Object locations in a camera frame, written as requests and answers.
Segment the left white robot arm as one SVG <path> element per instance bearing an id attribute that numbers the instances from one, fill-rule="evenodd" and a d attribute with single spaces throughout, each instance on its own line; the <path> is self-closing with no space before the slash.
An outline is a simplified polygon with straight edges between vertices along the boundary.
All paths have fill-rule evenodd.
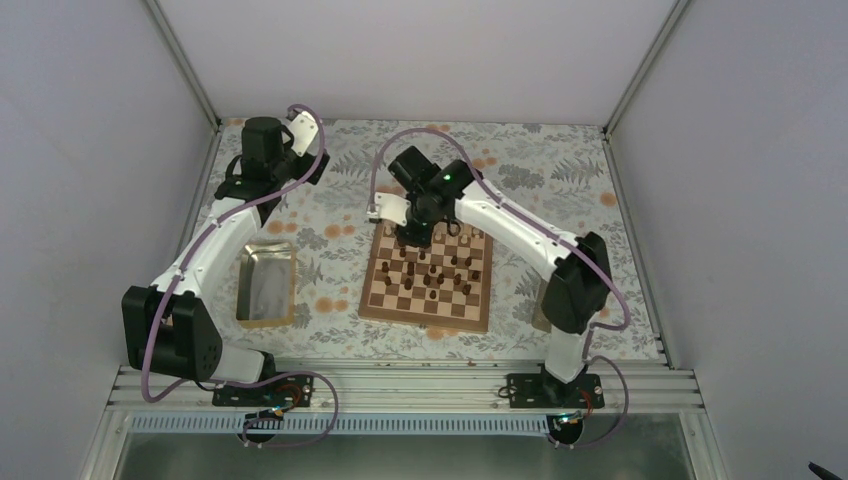
<path id="1" fill-rule="evenodd" d="M 329 160 L 322 136 L 320 120 L 304 108 L 286 119 L 244 122 L 241 152 L 227 165 L 200 231 L 150 285 L 132 286 L 122 298 L 133 368 L 185 381 L 236 383 L 255 405 L 276 396 L 279 380 L 269 371 L 269 356 L 226 344 L 210 303 L 281 197 L 320 179 Z"/>

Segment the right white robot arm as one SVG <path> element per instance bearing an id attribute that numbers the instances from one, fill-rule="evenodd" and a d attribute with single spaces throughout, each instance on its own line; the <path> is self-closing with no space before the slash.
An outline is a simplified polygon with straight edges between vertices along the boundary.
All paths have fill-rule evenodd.
<path id="1" fill-rule="evenodd" d="M 372 191 L 368 215 L 395 223 L 403 243 L 429 246 L 440 222 L 469 225 L 518 254 L 546 281 L 541 309 L 551 333 L 541 391 L 552 406 L 570 404 L 588 367 L 590 322 L 612 291 L 605 241 L 593 232 L 578 236 L 543 222 L 464 160 L 441 168 L 409 147 L 388 170 L 405 193 Z"/>

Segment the wooden chess board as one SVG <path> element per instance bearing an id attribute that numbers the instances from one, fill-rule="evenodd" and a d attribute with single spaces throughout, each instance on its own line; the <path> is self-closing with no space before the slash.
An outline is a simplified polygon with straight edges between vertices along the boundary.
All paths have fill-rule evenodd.
<path id="1" fill-rule="evenodd" d="M 483 230 L 436 226 L 426 248 L 401 245 L 396 225 L 375 229 L 358 314 L 471 333 L 489 330 L 493 239 Z"/>

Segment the left silver metal tray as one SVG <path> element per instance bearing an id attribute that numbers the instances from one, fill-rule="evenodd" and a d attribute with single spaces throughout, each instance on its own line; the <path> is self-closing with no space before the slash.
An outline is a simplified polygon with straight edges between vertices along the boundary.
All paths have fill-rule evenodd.
<path id="1" fill-rule="evenodd" d="M 236 320 L 246 329 L 295 320 L 296 250 L 287 241 L 248 243 L 239 256 Z"/>

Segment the floral patterned table mat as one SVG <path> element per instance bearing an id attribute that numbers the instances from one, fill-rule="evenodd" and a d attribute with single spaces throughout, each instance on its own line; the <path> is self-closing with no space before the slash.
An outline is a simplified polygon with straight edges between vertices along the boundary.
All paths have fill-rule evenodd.
<path id="1" fill-rule="evenodd" d="M 602 145 L 593 126 L 326 120 L 330 162 L 316 185 L 286 196 L 259 237 L 296 250 L 295 317 L 286 326 L 247 329 L 235 318 L 239 266 L 232 263 L 207 305 L 223 339 L 286 358 L 539 360 L 548 336 L 534 326 L 536 272 L 496 245 L 488 331 L 369 321 L 360 318 L 374 226 L 366 217 L 371 189 L 399 193 L 379 149 L 393 157 L 408 146 L 445 165 L 468 155 L 507 197 L 556 227 L 606 242 L 619 297 L 597 315 L 591 352 L 618 361 L 660 357 L 643 290 Z"/>

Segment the right gold metal tray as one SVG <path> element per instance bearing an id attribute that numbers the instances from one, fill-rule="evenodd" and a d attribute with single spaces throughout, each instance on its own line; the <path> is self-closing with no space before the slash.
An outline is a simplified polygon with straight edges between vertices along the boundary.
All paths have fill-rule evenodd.
<path id="1" fill-rule="evenodd" d="M 536 300 L 535 300 L 530 324 L 535 330 L 545 332 L 545 333 L 550 333 L 552 326 L 551 326 L 550 321 L 545 316 L 543 309 L 542 309 L 542 304 L 543 304 L 544 296 L 545 296 L 546 291 L 547 291 L 547 287 L 548 287 L 548 282 L 546 280 L 541 280 L 540 283 L 539 283 L 539 287 L 537 289 L 537 292 L 536 292 Z"/>

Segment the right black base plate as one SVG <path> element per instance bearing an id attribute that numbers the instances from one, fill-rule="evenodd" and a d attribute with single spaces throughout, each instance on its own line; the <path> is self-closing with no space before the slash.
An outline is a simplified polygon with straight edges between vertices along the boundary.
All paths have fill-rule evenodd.
<path id="1" fill-rule="evenodd" d="M 605 399 L 600 377 L 583 373 L 569 383 L 546 373 L 512 373 L 497 395 L 513 409 L 603 408 Z"/>

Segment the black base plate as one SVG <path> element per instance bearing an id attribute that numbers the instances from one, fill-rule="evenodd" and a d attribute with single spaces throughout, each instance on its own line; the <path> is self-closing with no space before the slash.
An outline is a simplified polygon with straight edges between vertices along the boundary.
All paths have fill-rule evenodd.
<path id="1" fill-rule="evenodd" d="M 513 409 L 603 408 L 605 399 L 600 377 L 583 373 L 569 383 L 546 373 L 512 373 L 497 395 Z"/>
<path id="2" fill-rule="evenodd" d="M 309 407 L 314 388 L 312 375 L 288 375 L 263 387 L 224 386 L 216 389 L 212 405 L 216 407 L 282 408 Z"/>

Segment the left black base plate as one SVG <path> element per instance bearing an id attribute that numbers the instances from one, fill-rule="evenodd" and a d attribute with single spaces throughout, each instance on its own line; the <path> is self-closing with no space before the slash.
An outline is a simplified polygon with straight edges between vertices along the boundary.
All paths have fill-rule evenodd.
<path id="1" fill-rule="evenodd" d="M 314 388 L 312 375 L 288 375 L 263 387 L 224 386 L 216 389 L 212 405 L 216 407 L 282 408 L 309 407 Z"/>

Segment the aluminium rail frame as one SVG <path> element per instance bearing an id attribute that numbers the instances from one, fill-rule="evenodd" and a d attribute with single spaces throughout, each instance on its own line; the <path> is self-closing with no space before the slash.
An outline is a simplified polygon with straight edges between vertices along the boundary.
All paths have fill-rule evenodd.
<path id="1" fill-rule="evenodd" d="M 344 413 L 466 414 L 508 412 L 508 400 L 497 394 L 507 375 L 539 369 L 533 361 L 363 360 L 319 361 L 311 368 L 334 385 Z M 605 398 L 596 412 L 612 414 L 627 406 L 632 413 L 691 413 L 705 406 L 691 370 L 629 361 L 612 368 L 599 361 L 589 371 L 599 376 Z"/>

